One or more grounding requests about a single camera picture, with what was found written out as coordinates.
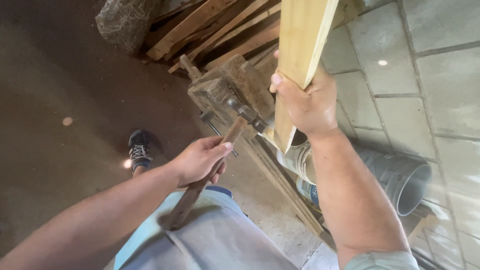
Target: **sneaker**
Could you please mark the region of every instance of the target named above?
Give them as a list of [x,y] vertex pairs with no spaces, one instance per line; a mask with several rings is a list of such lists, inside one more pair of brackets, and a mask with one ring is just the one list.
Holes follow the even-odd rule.
[[146,130],[137,129],[130,136],[128,141],[128,153],[132,161],[132,173],[138,166],[150,168],[150,161],[153,160],[148,155],[148,132]]

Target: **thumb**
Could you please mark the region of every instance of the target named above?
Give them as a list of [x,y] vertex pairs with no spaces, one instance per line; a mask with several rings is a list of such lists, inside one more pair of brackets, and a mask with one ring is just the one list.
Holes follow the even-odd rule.
[[223,143],[207,151],[208,159],[217,162],[233,149],[232,143]]
[[301,104],[308,98],[308,94],[305,91],[281,73],[277,72],[272,75],[272,85],[276,88],[277,93],[283,97],[287,105]]

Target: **hammer handle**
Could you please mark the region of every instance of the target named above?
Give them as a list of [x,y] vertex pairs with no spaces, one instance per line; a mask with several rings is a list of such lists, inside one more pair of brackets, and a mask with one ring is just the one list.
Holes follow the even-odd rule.
[[[246,125],[247,125],[247,120],[239,116],[235,120],[235,122],[233,123],[233,126],[229,129],[225,137],[223,137],[220,144],[227,143],[227,142],[235,143],[238,137],[240,137]],[[225,160],[225,157],[221,158],[219,161],[215,163],[215,165],[212,167],[212,170],[207,174],[207,176],[205,176],[204,178],[202,178],[197,182],[191,183],[188,186],[188,189],[180,198],[177,205],[173,208],[172,212],[169,215],[162,217],[161,223],[164,229],[171,231],[171,230],[177,230],[181,228],[183,221],[185,220],[187,215],[190,213],[194,203],[197,201],[198,197],[200,196],[200,193],[206,188],[206,186],[208,185],[208,182],[216,174],[216,172],[218,171],[218,168],[220,168],[224,160]]]

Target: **hand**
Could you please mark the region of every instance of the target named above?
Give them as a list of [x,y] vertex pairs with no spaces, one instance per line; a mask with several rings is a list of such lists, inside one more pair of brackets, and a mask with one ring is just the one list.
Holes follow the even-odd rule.
[[[190,144],[171,163],[180,174],[178,187],[187,186],[204,178],[213,165],[226,156],[232,149],[232,143],[218,145],[222,136],[199,139]],[[226,164],[222,163],[211,182],[215,184],[221,174],[225,172]]]
[[[278,50],[274,55],[278,59]],[[277,69],[270,92],[284,98],[293,124],[308,137],[323,137],[338,129],[335,79],[321,66],[305,91]]]

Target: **fingernail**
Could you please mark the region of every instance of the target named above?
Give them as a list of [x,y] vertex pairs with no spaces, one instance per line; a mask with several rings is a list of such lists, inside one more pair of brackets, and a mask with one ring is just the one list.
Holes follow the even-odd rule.
[[282,76],[280,76],[280,75],[278,75],[278,74],[276,74],[276,73],[272,75],[272,83],[273,83],[274,85],[277,86],[277,85],[279,85],[280,83],[282,83],[282,81],[283,81]]
[[233,144],[232,143],[224,143],[223,144],[228,150],[232,150],[233,149]]

